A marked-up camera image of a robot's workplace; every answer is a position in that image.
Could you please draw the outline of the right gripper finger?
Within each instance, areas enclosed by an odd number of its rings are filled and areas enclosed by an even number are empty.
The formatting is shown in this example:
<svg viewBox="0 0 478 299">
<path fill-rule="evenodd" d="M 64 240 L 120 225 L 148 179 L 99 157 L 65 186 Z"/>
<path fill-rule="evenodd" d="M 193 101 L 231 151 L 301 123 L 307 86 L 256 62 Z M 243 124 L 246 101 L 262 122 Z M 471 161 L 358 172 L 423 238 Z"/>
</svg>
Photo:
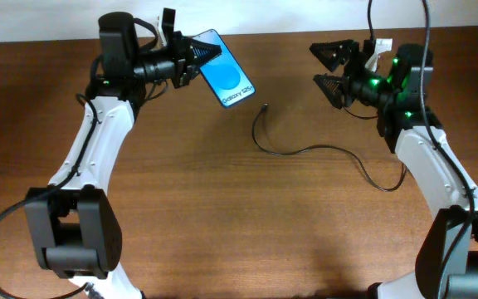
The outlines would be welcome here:
<svg viewBox="0 0 478 299">
<path fill-rule="evenodd" d="M 347 80 L 344 77 L 317 74 L 313 80 L 334 108 L 342 109 L 345 106 Z"/>
<path fill-rule="evenodd" d="M 310 52 L 328 71 L 335 71 L 344 65 L 357 51 L 358 43 L 354 40 L 313 43 L 310 46 Z"/>
</svg>

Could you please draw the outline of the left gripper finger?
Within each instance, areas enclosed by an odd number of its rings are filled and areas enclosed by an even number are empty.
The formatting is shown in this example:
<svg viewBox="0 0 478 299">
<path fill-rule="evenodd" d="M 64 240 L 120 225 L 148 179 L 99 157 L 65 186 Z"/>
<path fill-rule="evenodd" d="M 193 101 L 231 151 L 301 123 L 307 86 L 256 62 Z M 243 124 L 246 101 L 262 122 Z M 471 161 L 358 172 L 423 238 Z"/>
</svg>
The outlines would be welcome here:
<svg viewBox="0 0 478 299">
<path fill-rule="evenodd" d="M 200 73 L 200 69 L 195 66 L 187 66 L 178 79 L 178 87 L 185 87 L 190 84 Z"/>
<path fill-rule="evenodd" d="M 192 65 L 194 66 L 203 66 L 222 54 L 220 46 L 194 39 L 191 40 L 190 49 L 193 54 Z"/>
</svg>

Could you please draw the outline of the blue screen Galaxy smartphone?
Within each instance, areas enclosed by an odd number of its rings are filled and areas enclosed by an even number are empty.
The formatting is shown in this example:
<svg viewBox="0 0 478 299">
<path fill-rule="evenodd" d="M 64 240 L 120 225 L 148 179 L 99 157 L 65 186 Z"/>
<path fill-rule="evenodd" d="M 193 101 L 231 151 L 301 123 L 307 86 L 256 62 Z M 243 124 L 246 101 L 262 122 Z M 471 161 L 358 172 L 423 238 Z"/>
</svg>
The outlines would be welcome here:
<svg viewBox="0 0 478 299">
<path fill-rule="evenodd" d="M 194 39 L 217 45 L 222 52 L 201 67 L 202 76 L 224 108 L 252 97 L 256 88 L 216 30 L 202 32 Z"/>
</svg>

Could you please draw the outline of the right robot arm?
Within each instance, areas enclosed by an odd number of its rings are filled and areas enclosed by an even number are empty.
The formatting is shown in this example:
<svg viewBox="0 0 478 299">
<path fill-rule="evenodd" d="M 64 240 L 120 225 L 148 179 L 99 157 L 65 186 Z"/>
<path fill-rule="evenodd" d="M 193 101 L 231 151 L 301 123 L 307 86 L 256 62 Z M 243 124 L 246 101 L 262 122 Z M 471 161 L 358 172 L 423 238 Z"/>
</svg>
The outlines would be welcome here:
<svg viewBox="0 0 478 299">
<path fill-rule="evenodd" d="M 337 109 L 355 101 L 376 108 L 377 129 L 407 167 L 433 223 L 413 272 L 369 287 L 369 298 L 478 298 L 478 187 L 461 166 L 441 122 L 426 105 L 433 55 L 417 44 L 398 48 L 388 76 L 368 69 L 375 41 L 314 43 L 327 69 L 315 83 Z"/>
</svg>

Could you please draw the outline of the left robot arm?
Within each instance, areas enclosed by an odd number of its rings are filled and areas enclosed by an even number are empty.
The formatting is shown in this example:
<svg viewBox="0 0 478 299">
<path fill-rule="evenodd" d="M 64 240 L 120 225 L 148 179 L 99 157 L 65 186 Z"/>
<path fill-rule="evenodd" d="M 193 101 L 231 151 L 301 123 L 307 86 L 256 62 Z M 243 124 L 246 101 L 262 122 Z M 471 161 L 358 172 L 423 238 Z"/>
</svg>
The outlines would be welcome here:
<svg viewBox="0 0 478 299">
<path fill-rule="evenodd" d="M 100 54 L 77 96 L 85 113 L 63 165 L 43 188 L 29 189 L 25 212 L 42 269 L 78 286 L 90 298 L 141 298 L 120 258 L 122 231 L 107 199 L 115 161 L 142 106 L 157 86 L 187 86 L 221 53 L 217 45 L 184 36 L 175 12 L 150 25 L 154 39 L 140 45 L 144 21 L 127 12 L 99 18 Z"/>
</svg>

